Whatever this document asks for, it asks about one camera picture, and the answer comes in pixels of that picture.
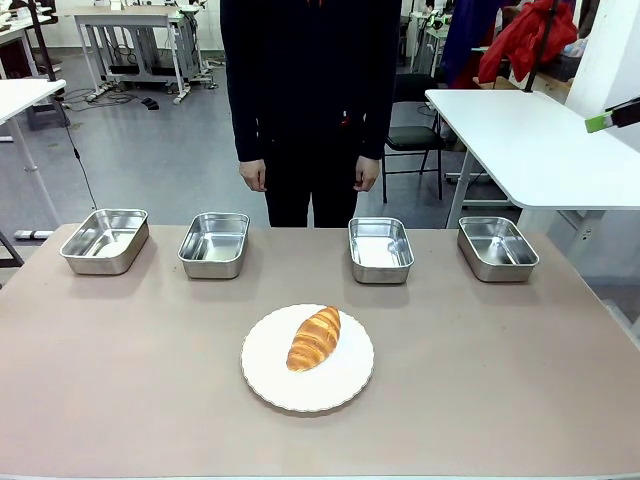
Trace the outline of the person's left hand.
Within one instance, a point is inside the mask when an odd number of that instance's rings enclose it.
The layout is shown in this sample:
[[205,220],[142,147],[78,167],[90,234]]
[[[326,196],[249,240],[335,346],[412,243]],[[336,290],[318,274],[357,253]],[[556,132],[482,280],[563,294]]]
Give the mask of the person's left hand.
[[374,186],[380,172],[380,161],[360,156],[355,167],[354,190],[357,192],[369,192]]

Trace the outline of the person's right hand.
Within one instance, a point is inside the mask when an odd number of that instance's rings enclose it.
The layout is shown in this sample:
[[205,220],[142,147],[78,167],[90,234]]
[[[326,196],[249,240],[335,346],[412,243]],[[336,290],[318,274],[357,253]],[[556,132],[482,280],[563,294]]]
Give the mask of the person's right hand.
[[262,159],[240,162],[239,173],[251,191],[260,193],[266,191],[266,165]]

